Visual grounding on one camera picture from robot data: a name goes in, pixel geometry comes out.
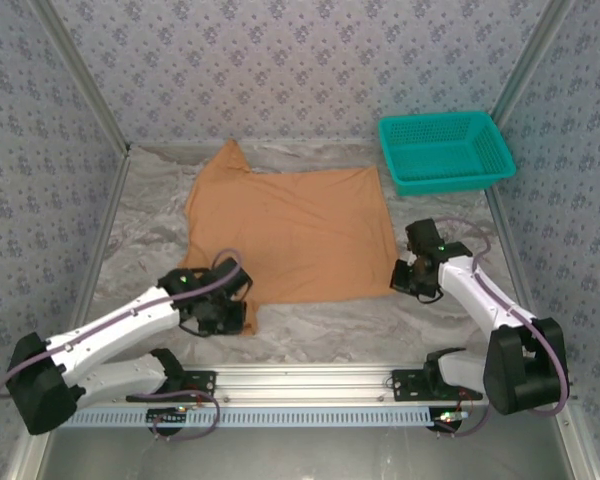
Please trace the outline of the orange t-shirt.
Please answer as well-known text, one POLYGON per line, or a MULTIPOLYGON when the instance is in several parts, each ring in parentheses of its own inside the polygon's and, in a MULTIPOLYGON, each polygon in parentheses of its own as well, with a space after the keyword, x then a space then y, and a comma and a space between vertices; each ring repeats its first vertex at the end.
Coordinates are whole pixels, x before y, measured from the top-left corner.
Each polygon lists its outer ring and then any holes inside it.
POLYGON ((398 251, 376 167, 255 173, 228 140, 198 173, 185 204, 183 267, 237 250, 252 278, 247 331, 262 305, 391 294, 398 251))

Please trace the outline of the teal plastic basket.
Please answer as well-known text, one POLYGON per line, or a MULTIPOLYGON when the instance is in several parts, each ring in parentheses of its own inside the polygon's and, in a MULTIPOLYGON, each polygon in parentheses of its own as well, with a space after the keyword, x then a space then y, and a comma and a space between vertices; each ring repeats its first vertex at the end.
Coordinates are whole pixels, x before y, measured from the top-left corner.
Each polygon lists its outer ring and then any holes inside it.
POLYGON ((484 190, 516 173, 500 130, 482 111, 385 117, 378 138, 402 197, 484 190))

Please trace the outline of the small circuit board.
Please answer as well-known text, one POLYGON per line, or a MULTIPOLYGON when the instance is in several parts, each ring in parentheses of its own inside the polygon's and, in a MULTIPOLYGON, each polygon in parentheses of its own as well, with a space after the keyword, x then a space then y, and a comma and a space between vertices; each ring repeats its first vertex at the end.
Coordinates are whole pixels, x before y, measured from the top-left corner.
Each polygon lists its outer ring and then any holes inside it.
POLYGON ((178 425, 186 422, 187 412, 182 408, 150 408, 145 414, 148 425, 178 425))
POLYGON ((469 413, 466 411, 445 408, 431 408, 430 415, 433 424, 429 429, 445 434, 455 434, 460 429, 462 422, 469 417, 469 413))

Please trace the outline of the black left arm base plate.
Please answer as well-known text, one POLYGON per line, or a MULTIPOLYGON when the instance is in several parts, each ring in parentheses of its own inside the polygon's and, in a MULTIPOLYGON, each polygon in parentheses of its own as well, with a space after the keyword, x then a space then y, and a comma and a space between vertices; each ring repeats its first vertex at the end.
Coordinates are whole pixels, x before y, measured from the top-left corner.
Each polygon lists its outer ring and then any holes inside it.
POLYGON ((187 391, 201 391, 214 396, 217 373, 212 370, 185 370, 181 374, 169 376, 159 389, 148 397, 129 395, 129 403, 166 403, 166 402, 207 402, 204 396, 187 394, 187 391))

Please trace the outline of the aluminium side rail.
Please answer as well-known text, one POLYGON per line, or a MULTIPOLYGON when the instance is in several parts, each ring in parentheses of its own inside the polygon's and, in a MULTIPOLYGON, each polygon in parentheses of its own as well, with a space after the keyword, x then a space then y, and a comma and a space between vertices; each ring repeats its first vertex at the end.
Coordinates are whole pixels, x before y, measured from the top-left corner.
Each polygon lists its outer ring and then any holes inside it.
POLYGON ((519 304, 529 311, 536 312, 537 307, 532 299, 531 290, 498 189, 496 186, 491 186, 485 190, 485 195, 519 304))
POLYGON ((100 223, 99 231, 95 237, 95 243, 87 264, 86 273, 78 291, 75 307, 69 321, 70 329, 82 326, 86 322, 86 317, 89 312, 89 307, 95 292, 102 262, 104 260, 104 253, 108 245, 118 204, 124 189, 124 183, 128 174, 129 165, 129 153, 126 152, 122 156, 120 164, 115 172, 113 185, 106 203, 106 208, 100 223))

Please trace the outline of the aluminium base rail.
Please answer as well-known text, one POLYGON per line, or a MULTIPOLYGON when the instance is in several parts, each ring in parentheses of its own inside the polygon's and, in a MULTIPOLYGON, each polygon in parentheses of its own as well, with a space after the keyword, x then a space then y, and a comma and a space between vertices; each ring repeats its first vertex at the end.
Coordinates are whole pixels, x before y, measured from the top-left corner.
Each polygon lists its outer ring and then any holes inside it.
POLYGON ((77 382, 77 407, 126 401, 129 395, 154 394, 165 380, 185 370, 217 373, 214 398, 230 406, 305 404, 363 405, 393 401, 391 364, 224 365, 180 367, 167 372, 151 355, 105 364, 77 382))

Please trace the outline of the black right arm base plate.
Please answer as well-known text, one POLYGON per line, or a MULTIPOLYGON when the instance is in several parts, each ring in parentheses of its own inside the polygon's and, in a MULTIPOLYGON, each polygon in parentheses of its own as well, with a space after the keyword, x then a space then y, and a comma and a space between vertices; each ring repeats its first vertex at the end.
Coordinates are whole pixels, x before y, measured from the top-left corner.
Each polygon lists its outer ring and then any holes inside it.
POLYGON ((424 369, 397 369, 391 372, 390 385, 397 402, 482 400, 483 394, 445 383, 438 374, 424 369))

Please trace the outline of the aluminium corner post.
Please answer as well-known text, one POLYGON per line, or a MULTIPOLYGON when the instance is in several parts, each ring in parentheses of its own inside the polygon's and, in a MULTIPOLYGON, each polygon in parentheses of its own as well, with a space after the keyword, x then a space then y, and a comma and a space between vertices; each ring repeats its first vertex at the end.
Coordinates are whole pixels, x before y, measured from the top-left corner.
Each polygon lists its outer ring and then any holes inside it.
POLYGON ((125 156, 128 146, 121 129, 52 1, 27 0, 27 2, 61 56, 77 89, 96 117, 105 136, 115 151, 119 155, 125 156))
POLYGON ((547 0, 539 19, 531 30, 524 48, 506 78, 490 116, 503 129, 516 104, 524 94, 534 72, 551 46, 556 34, 576 0, 547 0))

